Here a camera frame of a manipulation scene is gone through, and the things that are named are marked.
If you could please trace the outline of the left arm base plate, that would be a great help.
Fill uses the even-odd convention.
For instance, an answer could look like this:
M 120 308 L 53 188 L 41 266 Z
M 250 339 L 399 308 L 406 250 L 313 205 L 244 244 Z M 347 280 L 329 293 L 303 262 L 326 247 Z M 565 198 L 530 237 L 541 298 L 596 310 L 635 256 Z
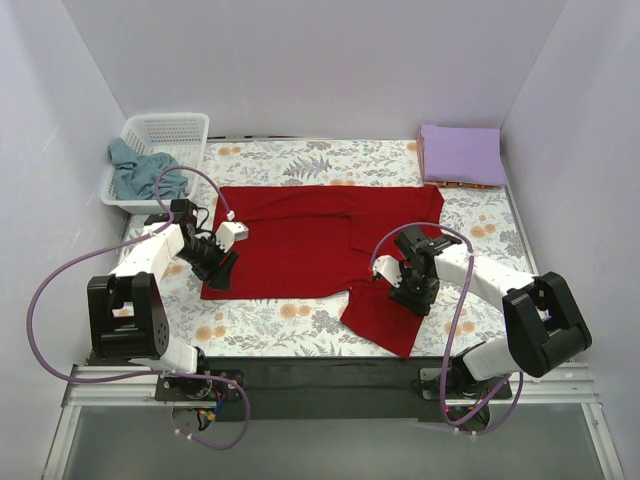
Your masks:
M 168 376 L 159 379 L 154 399 L 160 402 L 226 402 L 241 400 L 238 387 L 244 383 L 242 370 L 204 370 L 203 375 L 216 376 L 221 380 L 193 379 Z

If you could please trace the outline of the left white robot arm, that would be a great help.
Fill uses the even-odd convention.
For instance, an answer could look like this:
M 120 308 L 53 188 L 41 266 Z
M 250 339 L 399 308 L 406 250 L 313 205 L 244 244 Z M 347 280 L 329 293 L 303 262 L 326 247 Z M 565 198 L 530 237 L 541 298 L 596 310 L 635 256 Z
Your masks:
M 167 213 L 148 217 L 149 238 L 109 275 L 92 278 L 87 298 L 92 350 L 98 359 L 129 361 L 168 373 L 167 387 L 204 400 L 224 388 L 204 369 L 204 352 L 170 333 L 158 283 L 171 261 L 179 258 L 205 286 L 228 290 L 238 259 L 232 247 L 248 238 L 249 229 L 230 212 L 215 232 L 205 234 L 197 226 L 198 211 L 189 200 L 173 200 Z

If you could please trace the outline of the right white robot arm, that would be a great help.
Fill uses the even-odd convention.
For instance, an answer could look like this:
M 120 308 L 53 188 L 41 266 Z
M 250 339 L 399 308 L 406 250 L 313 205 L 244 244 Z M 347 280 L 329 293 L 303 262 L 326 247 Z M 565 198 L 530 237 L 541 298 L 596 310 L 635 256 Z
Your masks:
M 445 359 L 438 375 L 446 392 L 475 397 L 490 380 L 513 373 L 541 378 L 588 350 L 592 335 L 567 281 L 555 272 L 535 276 L 474 255 L 460 238 L 429 238 L 410 226 L 394 243 L 402 257 L 375 259 L 375 278 L 391 286 L 389 297 L 424 317 L 441 282 L 455 284 L 495 307 L 504 318 L 501 339 L 470 347 Z

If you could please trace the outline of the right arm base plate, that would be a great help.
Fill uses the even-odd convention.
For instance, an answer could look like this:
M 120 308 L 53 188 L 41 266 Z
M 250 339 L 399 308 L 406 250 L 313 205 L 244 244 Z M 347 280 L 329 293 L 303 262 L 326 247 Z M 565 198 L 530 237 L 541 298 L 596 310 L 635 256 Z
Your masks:
M 415 388 L 425 400 L 437 400 L 440 397 L 440 383 L 442 379 L 440 368 L 422 368 L 419 370 L 419 378 Z M 445 379 L 445 398 L 447 400 L 482 400 L 492 391 L 497 393 L 494 399 L 507 400 L 512 397 L 509 384 L 498 386 L 499 377 L 489 380 L 474 380 L 458 367 L 449 366 Z

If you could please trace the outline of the red t shirt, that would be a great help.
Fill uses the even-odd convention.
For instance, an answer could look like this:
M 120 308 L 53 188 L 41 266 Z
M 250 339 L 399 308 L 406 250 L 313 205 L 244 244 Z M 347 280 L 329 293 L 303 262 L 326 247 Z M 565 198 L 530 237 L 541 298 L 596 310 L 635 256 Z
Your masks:
M 400 254 L 390 231 L 424 222 L 440 235 L 445 203 L 434 186 L 227 186 L 222 194 L 249 229 L 234 245 L 238 259 L 231 287 L 204 286 L 204 300 L 313 299 L 348 292 L 342 323 L 355 334 L 400 357 L 414 346 L 421 317 L 388 297 L 390 286 L 373 281 L 369 262 Z

